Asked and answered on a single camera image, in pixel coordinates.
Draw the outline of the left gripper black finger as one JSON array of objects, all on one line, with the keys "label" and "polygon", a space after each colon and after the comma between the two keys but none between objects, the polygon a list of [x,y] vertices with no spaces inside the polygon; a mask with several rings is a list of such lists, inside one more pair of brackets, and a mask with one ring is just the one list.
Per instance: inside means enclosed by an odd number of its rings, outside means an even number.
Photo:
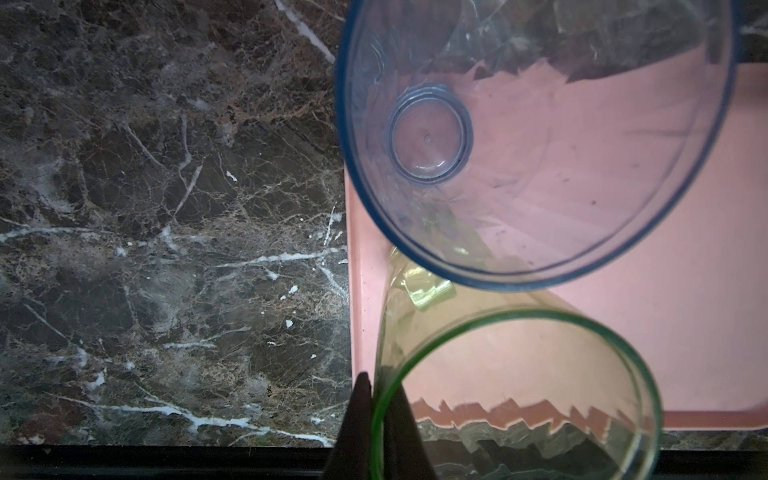
[{"label": "left gripper black finger", "polygon": [[403,389],[393,396],[385,415],[383,446],[372,446],[373,397],[366,372],[355,382],[337,442],[324,468],[324,479],[369,479],[371,454],[384,459],[386,479],[435,479]]}]

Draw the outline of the tall light green tumbler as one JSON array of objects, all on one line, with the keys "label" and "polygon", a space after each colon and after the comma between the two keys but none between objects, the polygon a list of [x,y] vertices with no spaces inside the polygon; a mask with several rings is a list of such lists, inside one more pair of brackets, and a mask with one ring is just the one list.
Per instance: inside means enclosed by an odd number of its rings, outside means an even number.
[{"label": "tall light green tumbler", "polygon": [[389,256],[375,479],[646,479],[661,399],[621,336],[547,291],[500,293]]}]

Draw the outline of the tall blue-grey clear tumbler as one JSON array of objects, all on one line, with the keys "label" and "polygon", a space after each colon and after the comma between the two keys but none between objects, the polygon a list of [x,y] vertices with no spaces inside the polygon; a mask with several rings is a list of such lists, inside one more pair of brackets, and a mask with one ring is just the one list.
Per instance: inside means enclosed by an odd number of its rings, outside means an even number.
[{"label": "tall blue-grey clear tumbler", "polygon": [[731,103],[735,1],[354,1],[339,141],[401,252],[473,288],[591,273],[702,170]]}]

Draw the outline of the pink plastic tray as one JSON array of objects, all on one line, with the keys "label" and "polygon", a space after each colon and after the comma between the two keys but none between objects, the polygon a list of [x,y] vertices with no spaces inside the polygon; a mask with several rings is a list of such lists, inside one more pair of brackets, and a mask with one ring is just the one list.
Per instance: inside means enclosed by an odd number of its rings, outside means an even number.
[{"label": "pink plastic tray", "polygon": [[724,128],[672,214],[558,294],[649,363],[673,430],[767,425],[767,68],[739,67]]}]

